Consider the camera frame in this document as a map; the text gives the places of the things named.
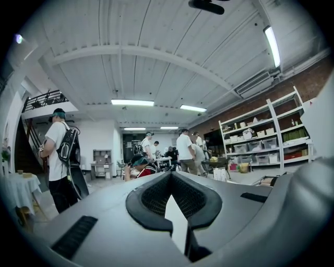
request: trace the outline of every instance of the metal shelving unit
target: metal shelving unit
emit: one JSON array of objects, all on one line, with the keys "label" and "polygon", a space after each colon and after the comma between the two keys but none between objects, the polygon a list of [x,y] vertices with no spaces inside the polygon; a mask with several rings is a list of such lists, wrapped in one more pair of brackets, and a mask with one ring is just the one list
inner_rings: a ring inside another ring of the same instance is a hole
[{"label": "metal shelving unit", "polygon": [[[290,159],[290,160],[284,160],[284,149],[294,147],[294,146],[297,146],[297,145],[312,143],[311,140],[307,139],[307,140],[296,141],[294,143],[283,144],[283,140],[282,140],[282,134],[283,133],[293,131],[293,130],[296,130],[296,129],[301,128],[301,127],[304,127],[303,124],[299,124],[299,125],[290,127],[288,129],[284,129],[284,130],[280,129],[280,125],[279,125],[279,120],[280,119],[285,118],[285,117],[287,117],[291,114],[304,111],[304,104],[303,104],[302,99],[301,99],[301,97],[298,93],[298,90],[295,86],[293,87],[293,89],[294,89],[293,92],[291,92],[291,93],[289,93],[289,94],[287,94],[287,95],[285,95],[285,96],[283,96],[283,97],[281,97],[281,98],[279,98],[275,101],[271,101],[270,99],[267,99],[267,104],[266,105],[264,105],[262,107],[259,107],[259,108],[255,109],[253,111],[247,112],[247,113],[245,113],[241,116],[226,120],[224,122],[219,121],[219,127],[220,127],[222,138],[223,138],[225,157],[227,157],[227,156],[237,156],[237,155],[250,155],[250,154],[263,153],[263,152],[278,151],[279,152],[279,155],[278,155],[279,161],[277,163],[259,164],[257,162],[252,162],[252,166],[280,165],[281,169],[284,168],[285,164],[311,159],[312,156],[308,155],[308,156],[296,157],[296,158]],[[284,104],[284,103],[286,103],[290,100],[294,100],[297,107],[290,110],[290,111],[287,111],[287,112],[284,112],[282,114],[277,115],[276,111],[275,111],[275,107],[278,107],[278,106],[280,106],[280,105],[282,105],[282,104]],[[244,122],[245,120],[250,119],[252,117],[255,117],[256,115],[261,114],[263,112],[270,112],[271,118],[261,120],[259,122],[247,125],[243,128],[237,128],[237,129],[233,129],[233,130],[225,131],[225,132],[223,131],[223,126],[224,125],[233,125],[235,123]],[[252,128],[254,130],[254,128],[256,128],[260,125],[265,125],[265,124],[269,124],[269,123],[273,123],[273,125],[274,125],[275,133],[273,133],[273,134],[265,135],[265,136],[262,136],[262,137],[253,137],[253,138],[248,139],[248,140],[240,140],[240,141],[237,141],[237,142],[226,143],[226,141],[225,141],[226,136],[244,131],[245,129],[248,129],[248,128]],[[274,137],[274,136],[277,136],[277,147],[274,148],[274,149],[262,149],[260,151],[247,151],[245,153],[235,153],[235,152],[229,153],[228,149],[226,148],[226,147],[231,146],[231,145],[240,144],[240,143],[254,142],[256,140],[263,140],[263,139]]]}]

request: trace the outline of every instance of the storage bin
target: storage bin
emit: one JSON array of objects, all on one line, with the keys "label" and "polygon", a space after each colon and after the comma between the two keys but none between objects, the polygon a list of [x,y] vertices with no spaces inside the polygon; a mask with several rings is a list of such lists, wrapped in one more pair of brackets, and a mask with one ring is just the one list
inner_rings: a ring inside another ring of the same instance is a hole
[{"label": "storage bin", "polygon": [[236,144],[234,145],[235,153],[246,153],[247,152],[247,144]]},{"label": "storage bin", "polygon": [[274,134],[273,128],[269,128],[266,130],[266,135],[273,135],[273,134]]},{"label": "storage bin", "polygon": [[249,140],[252,138],[252,133],[250,131],[248,132],[243,132],[242,135],[244,136],[245,140]]},{"label": "storage bin", "polygon": [[269,154],[256,155],[256,161],[259,165],[269,163]]},{"label": "storage bin", "polygon": [[262,143],[261,141],[250,142],[248,143],[248,148],[249,148],[249,151],[260,151],[262,150]]},{"label": "storage bin", "polygon": [[264,136],[266,136],[265,135],[265,131],[258,131],[256,134],[257,134],[257,137],[264,137]]},{"label": "storage bin", "polygon": [[237,142],[238,141],[238,136],[230,136],[231,143]]},{"label": "storage bin", "polygon": [[239,156],[240,163],[250,163],[252,160],[252,155],[249,156]]},{"label": "storage bin", "polygon": [[269,163],[270,164],[278,163],[278,153],[269,154]]},{"label": "storage bin", "polygon": [[263,144],[265,145],[265,149],[273,149],[277,147],[277,138],[270,138],[263,140]]}]

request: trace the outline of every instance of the staircase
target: staircase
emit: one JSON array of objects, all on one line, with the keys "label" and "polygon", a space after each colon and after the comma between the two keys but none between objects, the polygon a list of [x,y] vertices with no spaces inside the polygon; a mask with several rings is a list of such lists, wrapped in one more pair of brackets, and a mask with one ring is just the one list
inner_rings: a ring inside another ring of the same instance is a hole
[{"label": "staircase", "polygon": [[[33,132],[33,129],[29,129],[27,133]],[[33,173],[33,174],[42,174],[45,173],[43,167],[37,160],[37,155],[33,152],[30,143],[29,136],[25,132],[25,128],[23,126],[22,118],[19,121],[16,133],[16,141],[15,141],[15,171],[18,169],[23,170],[25,173]],[[35,149],[39,147],[40,144],[37,141],[33,141]]]}]

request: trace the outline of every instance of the projector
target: projector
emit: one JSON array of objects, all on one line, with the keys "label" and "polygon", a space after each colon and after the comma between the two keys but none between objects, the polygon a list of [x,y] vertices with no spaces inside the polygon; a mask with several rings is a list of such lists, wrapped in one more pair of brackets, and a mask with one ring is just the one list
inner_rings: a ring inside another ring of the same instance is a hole
[{"label": "projector", "polygon": [[190,0],[188,4],[189,7],[206,10],[218,15],[223,15],[225,12],[225,9],[223,7],[213,4],[212,0]]}]

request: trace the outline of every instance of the black pants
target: black pants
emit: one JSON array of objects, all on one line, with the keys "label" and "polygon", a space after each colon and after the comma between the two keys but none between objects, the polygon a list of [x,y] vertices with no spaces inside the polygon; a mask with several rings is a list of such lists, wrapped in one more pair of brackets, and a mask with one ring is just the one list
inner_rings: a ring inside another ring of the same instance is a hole
[{"label": "black pants", "polygon": [[78,202],[77,195],[67,177],[57,181],[50,181],[49,189],[59,213]]}]

